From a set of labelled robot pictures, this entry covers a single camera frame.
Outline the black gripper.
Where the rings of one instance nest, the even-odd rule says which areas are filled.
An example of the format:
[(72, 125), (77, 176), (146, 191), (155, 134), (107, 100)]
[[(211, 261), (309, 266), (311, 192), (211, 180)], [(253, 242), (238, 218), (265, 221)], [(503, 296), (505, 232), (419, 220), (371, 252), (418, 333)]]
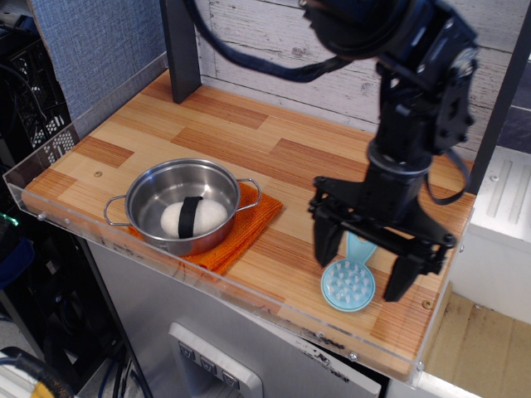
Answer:
[(372, 160), (363, 182), (318, 176), (309, 211), (314, 218), (314, 257), (324, 268), (338, 254), (345, 231), (397, 255), (386, 302), (398, 302), (419, 274), (438, 274), (455, 237), (428, 216), (418, 196), (431, 161), (416, 166)]

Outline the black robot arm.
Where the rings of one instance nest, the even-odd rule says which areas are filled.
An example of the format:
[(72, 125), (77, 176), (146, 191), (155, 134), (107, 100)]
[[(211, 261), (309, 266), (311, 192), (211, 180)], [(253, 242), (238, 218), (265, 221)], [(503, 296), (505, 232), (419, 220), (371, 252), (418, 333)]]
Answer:
[(463, 175), (454, 147), (474, 120), (469, 90), (477, 69), (476, 34), (442, 1), (308, 1), (321, 43), (344, 61), (374, 58), (381, 78), (380, 124), (368, 145), (362, 182), (314, 180), (314, 252), (322, 265), (344, 232), (395, 254), (384, 298), (396, 302), (421, 274), (437, 274), (455, 237), (421, 207), (434, 157)]

